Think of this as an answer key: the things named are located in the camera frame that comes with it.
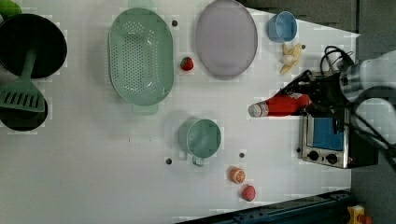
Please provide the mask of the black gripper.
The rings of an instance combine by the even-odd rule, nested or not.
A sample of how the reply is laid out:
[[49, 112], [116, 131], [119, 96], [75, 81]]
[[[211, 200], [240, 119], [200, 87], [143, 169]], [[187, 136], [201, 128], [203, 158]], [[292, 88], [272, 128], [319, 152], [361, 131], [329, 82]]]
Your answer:
[[314, 76], [310, 70], [305, 70], [278, 94], [307, 94], [311, 103], [305, 112], [312, 117], [341, 117], [348, 105], [346, 97], [341, 92], [340, 74], [331, 76]]

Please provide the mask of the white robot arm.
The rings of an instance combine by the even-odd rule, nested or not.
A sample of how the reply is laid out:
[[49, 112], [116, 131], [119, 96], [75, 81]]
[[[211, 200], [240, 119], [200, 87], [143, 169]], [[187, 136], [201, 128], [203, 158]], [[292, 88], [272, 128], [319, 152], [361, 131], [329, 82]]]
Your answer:
[[301, 73], [280, 92], [306, 94], [311, 104], [301, 110], [305, 116], [331, 118], [336, 132], [343, 131], [347, 168], [376, 164], [383, 153], [390, 166], [395, 165], [395, 146], [357, 113], [369, 99], [395, 104], [395, 53], [354, 64], [345, 52], [343, 63], [333, 75]]

